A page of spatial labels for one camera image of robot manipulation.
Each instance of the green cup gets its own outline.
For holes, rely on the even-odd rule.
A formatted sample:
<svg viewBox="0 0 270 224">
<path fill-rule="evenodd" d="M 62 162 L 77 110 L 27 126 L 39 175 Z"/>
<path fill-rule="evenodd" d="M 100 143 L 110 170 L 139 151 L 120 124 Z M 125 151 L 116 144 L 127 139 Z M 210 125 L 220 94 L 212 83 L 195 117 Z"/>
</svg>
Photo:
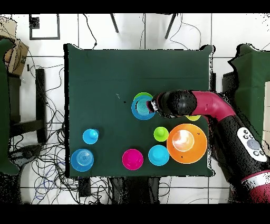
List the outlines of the green cup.
<svg viewBox="0 0 270 224">
<path fill-rule="evenodd" d="M 140 96 L 149 96 L 151 98 L 153 98 L 153 96 L 147 92 L 140 92 L 139 94 L 137 94 L 134 99 L 136 99 L 137 97 L 140 97 Z"/>
<path fill-rule="evenodd" d="M 154 138 L 155 140 L 159 141 L 159 142 L 164 142 L 167 140 L 169 136 L 169 132 L 166 128 L 164 127 L 157 127 L 154 130 Z"/>
</svg>

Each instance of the chair leg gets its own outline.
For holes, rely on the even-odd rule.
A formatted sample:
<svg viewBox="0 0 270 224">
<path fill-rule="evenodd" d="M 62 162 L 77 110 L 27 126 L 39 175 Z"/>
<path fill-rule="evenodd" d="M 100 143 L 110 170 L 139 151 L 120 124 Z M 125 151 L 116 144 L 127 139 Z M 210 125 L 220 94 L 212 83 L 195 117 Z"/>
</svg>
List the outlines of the chair leg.
<svg viewBox="0 0 270 224">
<path fill-rule="evenodd" d="M 173 15 L 172 15 L 172 17 L 171 17 L 171 21 L 170 21 L 169 27 L 168 27 L 168 29 L 167 29 L 167 33 L 166 33 L 166 35 L 165 35 L 165 39 L 167 39 L 168 36 L 169 36 L 169 33 L 170 33 L 170 31 L 171 31 L 171 27 L 172 27 L 172 24 L 173 24 L 173 22 L 174 22 L 174 20 L 175 20 L 175 17 L 176 17 L 176 13 L 173 13 Z"/>
<path fill-rule="evenodd" d="M 110 13 L 110 15 L 111 15 L 111 18 L 112 18 L 112 23 L 114 25 L 115 31 L 117 33 L 119 33 L 113 13 Z"/>
</svg>

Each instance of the magenta cup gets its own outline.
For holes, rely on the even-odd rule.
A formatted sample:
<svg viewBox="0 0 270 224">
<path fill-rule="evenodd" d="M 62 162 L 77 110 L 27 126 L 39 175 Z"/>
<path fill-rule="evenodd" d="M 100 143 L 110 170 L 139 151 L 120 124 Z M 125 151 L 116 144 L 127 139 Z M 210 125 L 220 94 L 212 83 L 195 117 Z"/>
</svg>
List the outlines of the magenta cup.
<svg viewBox="0 0 270 224">
<path fill-rule="evenodd" d="M 124 152 L 122 163 L 128 170 L 137 170 L 143 164 L 143 156 L 140 151 L 131 148 Z"/>
</svg>

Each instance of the blue bowl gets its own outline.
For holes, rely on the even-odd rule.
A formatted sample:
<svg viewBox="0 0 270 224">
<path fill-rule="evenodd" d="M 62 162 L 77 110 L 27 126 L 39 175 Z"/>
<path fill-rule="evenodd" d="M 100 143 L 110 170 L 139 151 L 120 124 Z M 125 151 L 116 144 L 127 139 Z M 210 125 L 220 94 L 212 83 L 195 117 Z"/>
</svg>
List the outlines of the blue bowl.
<svg viewBox="0 0 270 224">
<path fill-rule="evenodd" d="M 148 153 L 149 161 L 156 166 L 165 165 L 170 158 L 170 154 L 166 147 L 163 145 L 155 145 L 153 146 Z"/>
<path fill-rule="evenodd" d="M 152 98 L 149 96 L 140 96 L 132 102 L 131 111 L 135 118 L 139 120 L 149 120 L 155 115 L 155 113 L 150 113 L 146 105 L 146 102 L 151 99 Z"/>
<path fill-rule="evenodd" d="M 99 131 L 96 129 L 87 129 L 83 135 L 82 138 L 84 140 L 85 143 L 87 144 L 94 144 L 97 142 L 98 138 L 99 138 Z"/>
<path fill-rule="evenodd" d="M 90 150 L 81 148 L 72 154 L 70 162 L 75 170 L 85 172 L 93 166 L 94 155 Z"/>
</svg>

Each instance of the green table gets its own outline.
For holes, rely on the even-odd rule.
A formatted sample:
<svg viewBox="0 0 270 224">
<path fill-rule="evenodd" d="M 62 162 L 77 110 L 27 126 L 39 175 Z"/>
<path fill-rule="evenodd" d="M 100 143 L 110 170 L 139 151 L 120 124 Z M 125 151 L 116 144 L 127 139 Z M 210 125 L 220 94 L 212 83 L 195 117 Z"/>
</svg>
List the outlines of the green table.
<svg viewBox="0 0 270 224">
<path fill-rule="evenodd" d="M 207 153 L 196 163 L 180 164 L 169 159 L 164 166 L 154 166 L 148 151 L 159 143 L 153 131 L 163 126 L 171 131 L 182 123 L 199 126 L 208 136 L 206 120 L 191 122 L 186 117 L 166 119 L 158 114 L 150 120 L 137 120 L 131 112 L 134 96 L 152 95 L 174 89 L 208 90 L 209 55 L 213 47 L 201 51 L 181 50 L 80 50 L 64 45 L 66 102 L 69 102 L 69 152 L 86 148 L 94 155 L 93 167 L 78 172 L 70 164 L 70 176 L 211 176 Z M 86 129 L 100 132 L 98 141 L 86 144 Z M 129 148 L 138 149 L 144 158 L 141 168 L 127 170 L 122 155 Z"/>
</svg>

